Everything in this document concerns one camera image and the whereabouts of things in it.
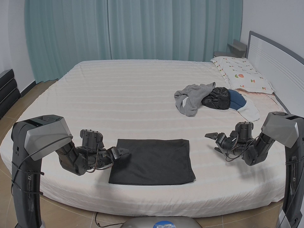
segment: fitted sheet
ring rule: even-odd
[[[235,110],[201,106],[194,117],[182,115],[174,93],[189,84],[225,87],[208,62],[170,60],[84,61],[40,95],[19,120],[56,114],[63,116],[76,146],[81,129],[100,131],[106,148],[117,139],[188,139],[196,180],[183,185],[132,186],[109,184],[110,169],[74,175],[61,168],[53,152],[43,158],[40,190],[61,203],[116,215],[184,215],[206,217],[253,209],[284,196],[284,146],[275,142],[267,159],[247,166],[239,158],[225,162],[206,133],[234,130],[245,119]],[[260,111],[253,137],[271,111],[283,108],[272,95],[246,93]],[[3,162],[11,170],[11,130],[0,147]]]

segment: teal curtain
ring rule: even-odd
[[[84,60],[209,61],[240,39],[242,0],[25,0],[36,82]]]

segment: white pillow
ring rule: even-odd
[[[211,59],[230,89],[272,94],[268,80],[259,74],[246,58],[215,57]]]

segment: headboard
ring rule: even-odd
[[[268,79],[282,106],[304,117],[304,59],[253,31],[249,32],[246,58]]]

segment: pile of clothes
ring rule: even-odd
[[[200,105],[209,108],[237,110],[247,121],[260,119],[259,110],[253,101],[235,90],[216,87],[216,83],[205,85],[188,85],[174,94],[175,105],[186,116],[196,114]]]

